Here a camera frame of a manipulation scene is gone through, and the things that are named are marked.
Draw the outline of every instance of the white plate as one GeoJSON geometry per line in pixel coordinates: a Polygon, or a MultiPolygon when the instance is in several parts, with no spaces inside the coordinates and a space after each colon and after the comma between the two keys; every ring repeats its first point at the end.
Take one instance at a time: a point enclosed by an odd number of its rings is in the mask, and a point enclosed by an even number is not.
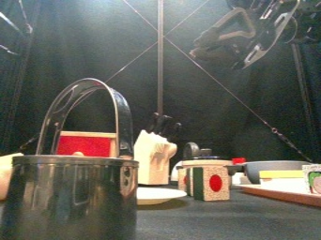
{"type": "Polygon", "coordinates": [[[185,197],[185,191],[160,188],[160,187],[140,187],[137,189],[137,203],[138,205],[153,205],[165,203],[170,199],[185,197]]]}

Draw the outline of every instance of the stainless steel pot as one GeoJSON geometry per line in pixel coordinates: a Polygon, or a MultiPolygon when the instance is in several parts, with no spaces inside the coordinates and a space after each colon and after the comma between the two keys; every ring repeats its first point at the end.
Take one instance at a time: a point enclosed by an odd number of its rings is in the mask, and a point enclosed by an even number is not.
{"type": "Polygon", "coordinates": [[[138,162],[132,111],[122,95],[96,79],[71,84],[53,102],[35,156],[15,157],[0,238],[7,240],[136,239],[138,162]],[[117,116],[117,158],[57,156],[71,108],[109,90],[117,116]]]}

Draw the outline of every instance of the gray bowl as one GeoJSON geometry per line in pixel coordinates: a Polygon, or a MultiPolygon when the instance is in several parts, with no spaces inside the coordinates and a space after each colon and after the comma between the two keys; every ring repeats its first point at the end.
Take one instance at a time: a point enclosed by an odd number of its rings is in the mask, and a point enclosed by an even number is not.
{"type": "Polygon", "coordinates": [[[272,170],[303,170],[304,165],[310,165],[308,161],[299,160],[273,160],[273,161],[252,161],[245,163],[245,174],[253,184],[260,184],[260,171],[272,170]]]}

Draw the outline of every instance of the pot handle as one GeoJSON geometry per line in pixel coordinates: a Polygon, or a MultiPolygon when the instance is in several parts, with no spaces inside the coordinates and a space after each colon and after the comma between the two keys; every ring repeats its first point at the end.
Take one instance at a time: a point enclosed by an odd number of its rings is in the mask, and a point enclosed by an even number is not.
{"type": "Polygon", "coordinates": [[[73,83],[58,95],[53,102],[37,147],[37,155],[55,155],[67,115],[77,104],[79,104],[94,91],[105,89],[110,92],[116,109],[116,131],[117,131],[117,156],[133,159],[133,125],[132,110],[124,96],[104,82],[93,78],[82,79],[73,83]]]}

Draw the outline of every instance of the cutting board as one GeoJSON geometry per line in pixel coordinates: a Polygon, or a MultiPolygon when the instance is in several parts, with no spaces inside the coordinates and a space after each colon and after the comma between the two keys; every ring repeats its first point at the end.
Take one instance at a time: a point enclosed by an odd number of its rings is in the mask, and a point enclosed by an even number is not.
{"type": "Polygon", "coordinates": [[[272,189],[261,188],[260,185],[243,185],[241,188],[244,192],[261,197],[321,207],[321,194],[297,193],[297,192],[288,192],[283,190],[272,190],[272,189]]]}

